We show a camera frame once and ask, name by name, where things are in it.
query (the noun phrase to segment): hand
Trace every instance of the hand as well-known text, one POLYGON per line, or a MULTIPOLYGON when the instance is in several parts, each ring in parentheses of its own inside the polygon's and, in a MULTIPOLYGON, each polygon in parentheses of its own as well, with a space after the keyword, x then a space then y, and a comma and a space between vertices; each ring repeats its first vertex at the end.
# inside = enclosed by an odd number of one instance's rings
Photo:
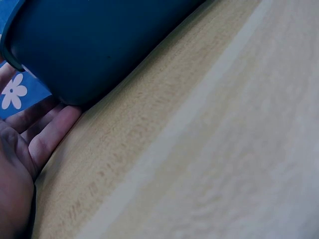
MULTIPOLYGON (((8 63, 0 68, 0 93, 14 74, 8 63)), ((78 108, 48 97, 0 119, 0 238, 15 238, 25 230, 33 183, 80 115, 78 108)))

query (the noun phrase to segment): light wood surface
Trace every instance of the light wood surface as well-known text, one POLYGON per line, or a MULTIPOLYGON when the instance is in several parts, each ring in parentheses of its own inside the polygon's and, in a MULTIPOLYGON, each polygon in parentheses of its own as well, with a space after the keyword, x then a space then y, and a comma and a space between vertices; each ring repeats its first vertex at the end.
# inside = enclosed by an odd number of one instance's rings
POLYGON ((319 1, 208 0, 36 185, 34 238, 319 238, 319 1))

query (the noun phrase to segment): dark blue pot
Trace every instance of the dark blue pot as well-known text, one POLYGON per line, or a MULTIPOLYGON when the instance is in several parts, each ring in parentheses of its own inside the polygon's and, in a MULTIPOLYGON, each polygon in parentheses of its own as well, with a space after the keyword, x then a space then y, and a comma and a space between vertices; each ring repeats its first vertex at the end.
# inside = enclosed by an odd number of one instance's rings
POLYGON ((68 105, 124 79, 204 0, 20 0, 0 51, 68 105))

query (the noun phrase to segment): finger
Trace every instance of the finger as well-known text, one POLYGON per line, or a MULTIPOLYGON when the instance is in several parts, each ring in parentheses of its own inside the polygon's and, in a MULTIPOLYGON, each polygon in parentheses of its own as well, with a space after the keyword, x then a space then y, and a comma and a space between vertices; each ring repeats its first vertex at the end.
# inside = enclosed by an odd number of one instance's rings
POLYGON ((8 82, 15 75, 15 69, 9 65, 9 63, 5 63, 0 68, 0 93, 4 90, 8 82))
POLYGON ((81 115, 81 110, 67 106, 31 141, 29 152, 38 172, 81 115))
POLYGON ((14 128, 18 133, 22 133, 40 118, 45 116, 57 104, 58 101, 53 96, 49 96, 29 107, 28 109, 8 117, 5 122, 14 128))
POLYGON ((50 110, 43 118, 36 122, 33 126, 21 134, 21 137, 29 145, 35 136, 37 136, 63 109, 63 105, 59 104, 50 110))

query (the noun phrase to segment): light stripe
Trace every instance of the light stripe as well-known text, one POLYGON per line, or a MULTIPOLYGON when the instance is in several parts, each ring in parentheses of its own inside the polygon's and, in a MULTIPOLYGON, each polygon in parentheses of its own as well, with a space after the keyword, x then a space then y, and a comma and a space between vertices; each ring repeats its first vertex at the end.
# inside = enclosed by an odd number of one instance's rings
POLYGON ((188 124, 205 105, 215 83, 232 66, 237 56, 247 44, 254 31, 271 7, 273 0, 263 0, 248 18, 242 29, 234 37, 217 62, 212 66, 204 79, 191 92, 167 126, 154 140, 146 152, 140 157, 135 167, 127 173, 123 183, 118 185, 111 196, 102 204, 91 221, 78 234, 78 239, 100 238, 107 233, 108 227, 123 211, 125 206, 135 197, 139 189, 150 182, 156 169, 167 159, 188 124))

